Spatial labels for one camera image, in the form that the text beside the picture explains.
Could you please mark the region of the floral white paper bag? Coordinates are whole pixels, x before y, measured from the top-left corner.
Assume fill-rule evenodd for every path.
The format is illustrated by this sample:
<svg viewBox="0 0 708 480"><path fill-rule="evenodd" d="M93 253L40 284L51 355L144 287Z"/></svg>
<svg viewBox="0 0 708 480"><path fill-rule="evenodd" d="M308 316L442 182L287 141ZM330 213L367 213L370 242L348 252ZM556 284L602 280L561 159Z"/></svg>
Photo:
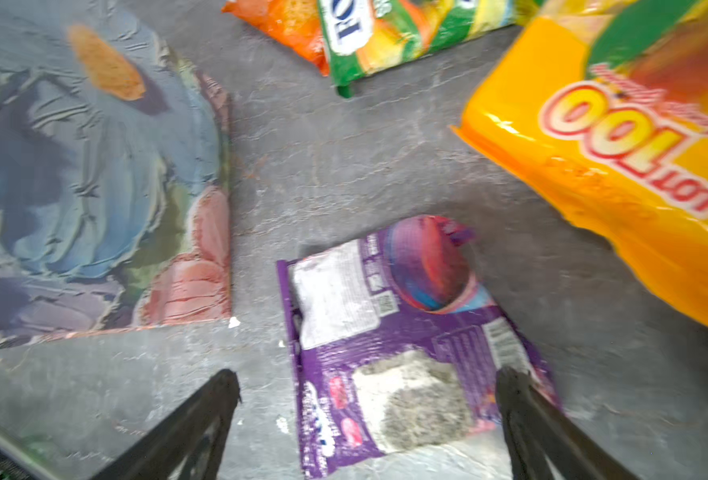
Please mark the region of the floral white paper bag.
<svg viewBox="0 0 708 480"><path fill-rule="evenodd" d="M117 1L0 1L0 349L231 314L228 95Z"/></svg>

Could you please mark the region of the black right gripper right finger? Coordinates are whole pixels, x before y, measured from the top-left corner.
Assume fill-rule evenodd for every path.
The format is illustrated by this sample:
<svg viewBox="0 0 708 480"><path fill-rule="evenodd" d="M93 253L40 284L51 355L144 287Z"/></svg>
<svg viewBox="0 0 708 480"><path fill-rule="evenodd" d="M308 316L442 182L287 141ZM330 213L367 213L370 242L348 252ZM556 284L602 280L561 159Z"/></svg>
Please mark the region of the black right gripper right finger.
<svg viewBox="0 0 708 480"><path fill-rule="evenodd" d="M496 400L515 479L636 477L540 393L527 374L499 370Z"/></svg>

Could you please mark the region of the purple Fox's berries bag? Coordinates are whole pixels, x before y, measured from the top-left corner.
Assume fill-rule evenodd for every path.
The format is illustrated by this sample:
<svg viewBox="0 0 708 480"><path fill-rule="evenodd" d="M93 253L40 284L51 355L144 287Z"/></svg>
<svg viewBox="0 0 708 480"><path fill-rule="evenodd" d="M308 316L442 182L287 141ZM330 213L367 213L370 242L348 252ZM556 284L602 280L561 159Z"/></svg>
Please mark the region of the purple Fox's berries bag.
<svg viewBox="0 0 708 480"><path fill-rule="evenodd" d="M277 263L306 478L493 430L506 366L558 401L547 363L477 276L473 238L419 215Z"/></svg>

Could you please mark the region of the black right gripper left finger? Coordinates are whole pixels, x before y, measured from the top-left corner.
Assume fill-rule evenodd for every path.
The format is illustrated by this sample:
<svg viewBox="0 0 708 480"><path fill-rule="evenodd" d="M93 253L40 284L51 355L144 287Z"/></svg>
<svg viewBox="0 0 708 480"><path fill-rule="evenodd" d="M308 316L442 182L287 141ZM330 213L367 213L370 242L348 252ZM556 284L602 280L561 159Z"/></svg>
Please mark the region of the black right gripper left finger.
<svg viewBox="0 0 708 480"><path fill-rule="evenodd" d="M237 374L222 369L96 479L215 479L237 406Z"/></svg>

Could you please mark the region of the yellow mango Lot100 bag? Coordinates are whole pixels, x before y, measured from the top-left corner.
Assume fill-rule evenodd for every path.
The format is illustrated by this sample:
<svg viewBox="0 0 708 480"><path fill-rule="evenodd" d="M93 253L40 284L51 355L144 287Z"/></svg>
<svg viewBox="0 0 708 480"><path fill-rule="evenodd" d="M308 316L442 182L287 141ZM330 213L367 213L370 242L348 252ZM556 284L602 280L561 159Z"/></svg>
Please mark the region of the yellow mango Lot100 bag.
<svg viewBox="0 0 708 480"><path fill-rule="evenodd" d="M542 1L459 136L708 328L708 1Z"/></svg>

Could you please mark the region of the orange snack packet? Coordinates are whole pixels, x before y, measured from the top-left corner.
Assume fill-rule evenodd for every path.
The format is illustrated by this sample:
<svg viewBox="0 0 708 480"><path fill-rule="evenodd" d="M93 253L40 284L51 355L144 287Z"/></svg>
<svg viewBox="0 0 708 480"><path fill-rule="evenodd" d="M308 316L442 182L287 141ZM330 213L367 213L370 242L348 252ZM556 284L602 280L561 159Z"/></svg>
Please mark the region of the orange snack packet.
<svg viewBox="0 0 708 480"><path fill-rule="evenodd" d="M315 0L237 0L226 1L222 13L230 13L291 48L312 63L324 76L329 75L325 41Z"/></svg>

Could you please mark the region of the green yellow Fox's candy bag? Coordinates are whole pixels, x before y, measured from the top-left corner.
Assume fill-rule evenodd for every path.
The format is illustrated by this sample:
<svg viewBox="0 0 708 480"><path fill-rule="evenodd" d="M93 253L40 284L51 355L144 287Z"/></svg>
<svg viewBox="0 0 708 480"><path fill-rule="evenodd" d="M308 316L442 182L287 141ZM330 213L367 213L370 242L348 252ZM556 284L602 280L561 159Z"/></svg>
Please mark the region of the green yellow Fox's candy bag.
<svg viewBox="0 0 708 480"><path fill-rule="evenodd" d="M349 98L357 80L524 25L542 6L540 0L322 0L318 11L330 77Z"/></svg>

